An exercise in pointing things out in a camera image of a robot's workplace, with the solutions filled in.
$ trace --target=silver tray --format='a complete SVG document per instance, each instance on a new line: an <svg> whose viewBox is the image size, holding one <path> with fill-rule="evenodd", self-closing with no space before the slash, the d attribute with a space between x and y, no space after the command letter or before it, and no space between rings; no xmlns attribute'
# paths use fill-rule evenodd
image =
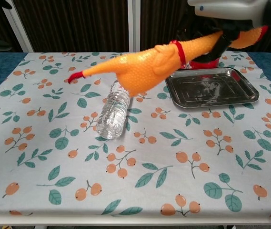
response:
<svg viewBox="0 0 271 229"><path fill-rule="evenodd" d="M237 70L178 70L166 79L175 104L184 108L253 103L259 92Z"/></svg>

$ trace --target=floral tablecloth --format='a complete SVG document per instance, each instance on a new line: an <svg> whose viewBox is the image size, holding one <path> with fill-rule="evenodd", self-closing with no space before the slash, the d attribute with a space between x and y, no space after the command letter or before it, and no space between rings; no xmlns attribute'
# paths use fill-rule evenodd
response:
<svg viewBox="0 0 271 229"><path fill-rule="evenodd" d="M132 99L119 140L95 132L115 74L67 83L120 53L29 53L0 85L0 216L271 221L271 82L244 52L220 66L253 104L181 109L165 82Z"/></svg>

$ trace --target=orange rubber chicken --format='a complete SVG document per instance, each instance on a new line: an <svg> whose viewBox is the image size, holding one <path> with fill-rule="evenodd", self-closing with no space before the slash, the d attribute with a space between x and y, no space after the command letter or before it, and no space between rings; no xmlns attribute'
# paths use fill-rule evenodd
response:
<svg viewBox="0 0 271 229"><path fill-rule="evenodd" d="M256 43L263 34L261 28L240 32L240 36L230 47L245 48ZM200 37L195 40L179 42L186 62L210 52L222 32ZM146 92L158 85L181 67L181 52L176 44L156 45L152 49L142 52L129 53L102 62L80 73L74 73L69 78L88 77L99 73L116 73L120 84L130 93L130 97Z"/></svg>

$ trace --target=stainless steel tray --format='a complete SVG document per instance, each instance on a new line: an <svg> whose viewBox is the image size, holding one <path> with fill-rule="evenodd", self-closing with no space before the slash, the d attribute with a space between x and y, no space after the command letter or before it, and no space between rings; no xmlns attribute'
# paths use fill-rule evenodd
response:
<svg viewBox="0 0 271 229"><path fill-rule="evenodd" d="M166 79L175 104L184 108L253 103L259 92L237 70L178 70Z"/></svg>

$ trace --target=berry pattern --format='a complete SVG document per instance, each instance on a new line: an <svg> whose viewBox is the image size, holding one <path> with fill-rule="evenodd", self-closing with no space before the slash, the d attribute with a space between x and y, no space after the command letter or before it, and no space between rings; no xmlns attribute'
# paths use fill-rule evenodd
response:
<svg viewBox="0 0 271 229"><path fill-rule="evenodd" d="M29 53L0 85L0 215L69 210L269 222L268 76L248 54L225 52L219 66L240 71L258 102L183 109L164 81L130 101L121 138L107 140L96 124L115 75L67 78L121 56ZM34 204L25 209L26 200Z"/></svg>

